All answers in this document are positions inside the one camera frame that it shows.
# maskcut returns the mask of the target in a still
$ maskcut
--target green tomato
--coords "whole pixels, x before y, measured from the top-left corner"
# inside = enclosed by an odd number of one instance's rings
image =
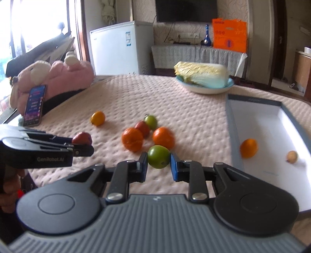
[[[163,146],[155,145],[148,151],[148,163],[155,169],[163,169],[169,165],[171,154]]]
[[[144,118],[144,122],[146,122],[151,130],[157,129],[158,121],[156,120],[155,116],[147,114]]]

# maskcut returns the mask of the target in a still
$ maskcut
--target stuffed animal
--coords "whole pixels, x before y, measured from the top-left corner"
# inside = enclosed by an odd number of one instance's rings
[[[38,85],[46,85],[44,101],[61,93],[90,87],[94,71],[89,62],[79,61],[70,52],[65,62],[55,61],[52,66],[45,61],[37,61],[12,79],[10,106],[24,115],[30,90]]]

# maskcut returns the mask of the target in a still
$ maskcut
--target metal screw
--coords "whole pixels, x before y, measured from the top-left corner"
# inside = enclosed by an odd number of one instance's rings
[[[203,192],[197,192],[197,193],[192,195],[192,199],[193,200],[199,200],[199,201],[206,200],[207,195]]]
[[[108,196],[107,196],[107,199],[108,200],[111,200],[111,201],[118,201],[120,199],[123,198],[123,194],[121,193],[118,193],[118,192],[113,192],[113,193],[110,193]]]

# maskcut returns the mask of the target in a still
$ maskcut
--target freezer lid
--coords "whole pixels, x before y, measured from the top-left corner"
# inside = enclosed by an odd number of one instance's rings
[[[105,26],[105,27],[90,31],[90,34],[105,31],[105,30],[110,30],[110,29],[114,29],[114,28],[119,28],[119,27],[132,26],[132,25],[135,25],[135,26],[152,26],[152,23],[143,22],[143,21],[124,22],[124,23],[115,24],[112,26]]]

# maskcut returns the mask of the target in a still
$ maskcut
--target blue bottle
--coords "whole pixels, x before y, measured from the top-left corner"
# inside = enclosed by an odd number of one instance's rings
[[[209,37],[209,25],[206,25],[206,35],[205,35],[205,40],[203,41],[203,45],[205,46],[211,46],[212,45],[212,41]]]

